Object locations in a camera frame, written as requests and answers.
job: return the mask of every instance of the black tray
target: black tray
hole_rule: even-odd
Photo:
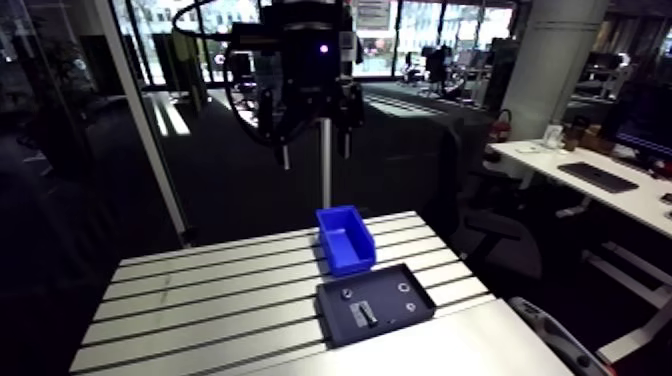
[[[349,299],[344,297],[344,289],[352,291]],[[323,283],[317,286],[317,303],[325,337],[333,347],[417,324],[432,318],[436,311],[436,304],[406,264]],[[377,323],[366,319],[363,310],[367,306]]]

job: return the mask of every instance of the blue plastic bin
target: blue plastic bin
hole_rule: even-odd
[[[320,243],[333,276],[370,270],[376,245],[354,206],[318,210]]]

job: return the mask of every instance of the sign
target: sign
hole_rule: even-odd
[[[390,0],[355,0],[356,30],[389,30]]]

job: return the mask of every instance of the black cable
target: black cable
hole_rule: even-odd
[[[233,40],[233,37],[231,34],[222,34],[222,33],[197,33],[195,31],[191,30],[185,30],[185,29],[180,29],[177,27],[177,21],[180,19],[180,17],[184,16],[185,14],[191,12],[192,10],[196,8],[200,8],[201,5],[205,5],[208,3],[211,3],[216,0],[196,0],[194,1],[193,4],[188,5],[185,8],[182,8],[177,11],[175,14],[175,17],[173,17],[173,28],[177,30],[178,33],[186,35],[188,37],[192,38],[202,38],[202,39],[211,39],[214,41],[218,42],[230,42]]]
[[[233,100],[233,94],[231,93],[231,82],[229,82],[229,61],[230,61],[230,56],[231,56],[231,46],[228,45],[226,47],[226,50],[224,50],[224,64],[222,67],[222,73],[224,76],[224,92],[226,93],[226,99],[229,101],[229,104],[231,105],[231,111],[233,112],[233,116],[238,120],[238,123],[242,127],[243,131],[245,134],[247,134],[252,140],[262,146],[266,147],[272,147],[272,148],[277,148],[277,147],[282,147],[290,142],[294,141],[297,137],[299,137],[303,131],[306,129],[307,126],[315,123],[315,120],[317,120],[319,113],[321,112],[321,108],[315,108],[314,111],[312,112],[311,116],[308,117],[307,120],[304,120],[300,122],[292,131],[290,131],[287,135],[273,135],[273,137],[270,138],[264,138],[261,137],[258,133],[256,133],[254,130],[252,130],[252,127],[249,126],[249,123],[240,116],[240,113],[238,112],[238,108],[235,105],[235,102]],[[287,116],[286,114],[283,116],[282,120],[280,120],[280,124],[278,124],[277,129],[282,129],[283,128],[283,121],[286,121],[287,118],[291,118]]]

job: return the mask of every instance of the fire extinguisher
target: fire extinguisher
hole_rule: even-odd
[[[511,134],[512,120],[513,115],[511,114],[510,110],[501,110],[497,116],[497,120],[495,120],[495,122],[492,123],[492,126],[490,126],[490,132],[488,133],[488,144],[506,142],[506,140],[509,139],[509,135]],[[487,162],[497,163],[502,159],[502,156],[486,145],[483,159]]]

